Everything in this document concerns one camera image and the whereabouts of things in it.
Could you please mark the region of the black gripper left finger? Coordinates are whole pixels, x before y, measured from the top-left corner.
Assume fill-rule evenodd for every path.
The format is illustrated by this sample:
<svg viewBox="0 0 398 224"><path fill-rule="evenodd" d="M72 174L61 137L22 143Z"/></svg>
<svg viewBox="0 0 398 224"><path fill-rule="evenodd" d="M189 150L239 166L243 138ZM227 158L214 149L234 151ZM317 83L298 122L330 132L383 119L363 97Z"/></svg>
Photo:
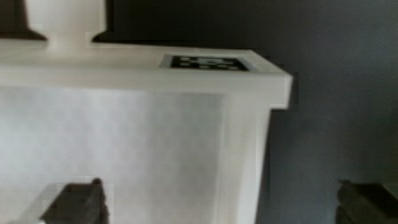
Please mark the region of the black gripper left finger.
<svg viewBox="0 0 398 224"><path fill-rule="evenodd" d="M100 179L68 183L38 217L44 224L107 224L107 207Z"/></svg>

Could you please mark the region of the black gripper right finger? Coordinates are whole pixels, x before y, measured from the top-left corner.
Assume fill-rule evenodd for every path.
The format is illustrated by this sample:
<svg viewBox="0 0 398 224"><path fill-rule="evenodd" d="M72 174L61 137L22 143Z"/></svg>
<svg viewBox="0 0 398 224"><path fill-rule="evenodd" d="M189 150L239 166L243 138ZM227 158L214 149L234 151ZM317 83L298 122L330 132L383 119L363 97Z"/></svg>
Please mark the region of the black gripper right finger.
<svg viewBox="0 0 398 224"><path fill-rule="evenodd" d="M335 224L398 224L398 184L340 182Z"/></svg>

